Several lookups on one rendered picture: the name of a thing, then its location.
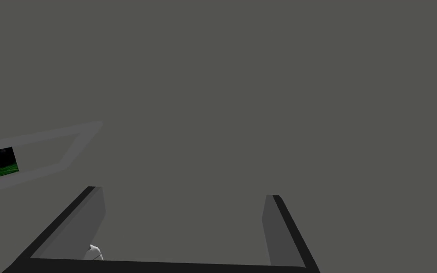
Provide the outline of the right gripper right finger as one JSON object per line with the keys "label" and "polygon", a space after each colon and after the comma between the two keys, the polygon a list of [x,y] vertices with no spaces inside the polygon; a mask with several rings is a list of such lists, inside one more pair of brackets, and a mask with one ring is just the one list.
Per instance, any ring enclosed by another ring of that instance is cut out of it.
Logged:
{"label": "right gripper right finger", "polygon": [[271,266],[316,266],[316,261],[279,195],[266,195],[262,226]]}

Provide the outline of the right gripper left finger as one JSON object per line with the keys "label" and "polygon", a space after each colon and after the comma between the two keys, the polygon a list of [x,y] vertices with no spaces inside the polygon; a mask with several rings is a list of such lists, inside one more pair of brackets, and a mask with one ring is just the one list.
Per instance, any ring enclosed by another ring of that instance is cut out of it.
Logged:
{"label": "right gripper left finger", "polygon": [[85,188],[16,259],[82,260],[106,215],[101,187]]}

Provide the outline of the small white rounded object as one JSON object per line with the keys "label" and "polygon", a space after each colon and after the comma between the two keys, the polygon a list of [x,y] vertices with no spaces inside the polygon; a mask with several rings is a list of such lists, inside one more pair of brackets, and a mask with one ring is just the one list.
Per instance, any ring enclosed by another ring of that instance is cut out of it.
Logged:
{"label": "small white rounded object", "polygon": [[90,245],[83,260],[103,260],[101,251],[96,246]]}

